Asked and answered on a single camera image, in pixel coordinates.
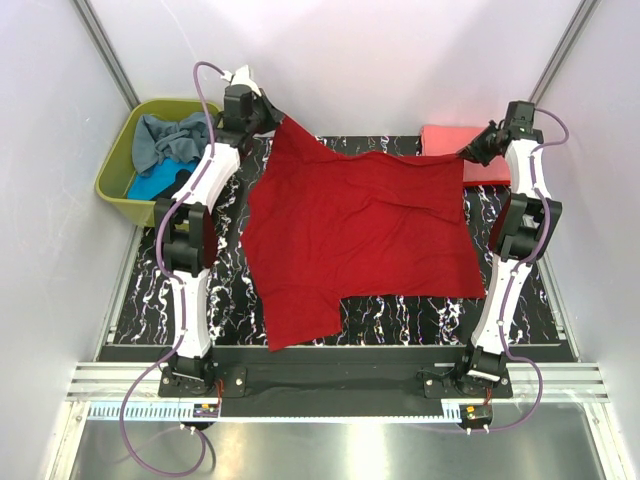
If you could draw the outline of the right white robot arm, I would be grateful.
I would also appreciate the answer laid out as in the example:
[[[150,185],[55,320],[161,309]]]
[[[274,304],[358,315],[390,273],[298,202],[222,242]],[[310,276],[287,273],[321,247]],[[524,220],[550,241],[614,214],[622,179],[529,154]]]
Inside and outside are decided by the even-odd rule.
[[[512,101],[502,122],[491,121],[459,155],[488,166],[505,159],[511,192],[490,232],[492,272],[478,325],[451,374],[451,383],[464,396],[483,397],[507,380],[510,352],[507,335],[525,280],[543,256],[562,214],[551,198],[541,165],[548,144],[534,127],[536,105]]]

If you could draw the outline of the red t shirt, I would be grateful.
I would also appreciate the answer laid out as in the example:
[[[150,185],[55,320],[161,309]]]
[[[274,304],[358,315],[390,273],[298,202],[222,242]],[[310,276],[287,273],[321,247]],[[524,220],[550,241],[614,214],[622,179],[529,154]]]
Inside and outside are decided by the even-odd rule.
[[[463,196],[456,155],[345,155],[285,118],[241,237],[269,349],[337,334],[348,297],[483,298]]]

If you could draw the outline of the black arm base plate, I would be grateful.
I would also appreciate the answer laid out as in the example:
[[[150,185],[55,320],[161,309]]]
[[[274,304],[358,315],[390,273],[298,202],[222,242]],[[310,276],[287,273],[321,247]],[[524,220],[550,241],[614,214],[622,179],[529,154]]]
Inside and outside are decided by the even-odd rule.
[[[444,399],[481,401],[461,346],[216,347],[200,373],[165,367],[162,397],[222,401],[228,418],[427,417]]]

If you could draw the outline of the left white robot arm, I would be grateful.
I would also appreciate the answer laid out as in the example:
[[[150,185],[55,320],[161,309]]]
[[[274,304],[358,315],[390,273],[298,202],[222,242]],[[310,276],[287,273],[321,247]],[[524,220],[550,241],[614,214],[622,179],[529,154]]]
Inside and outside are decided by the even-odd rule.
[[[284,118],[249,66],[218,73],[227,83],[223,109],[205,117],[209,140],[202,158],[185,184],[154,206],[156,262],[171,285],[175,325],[172,347],[161,357],[167,365],[161,383],[183,385],[196,396],[221,385],[206,313],[207,282],[218,251],[214,206],[253,137],[273,132]]]

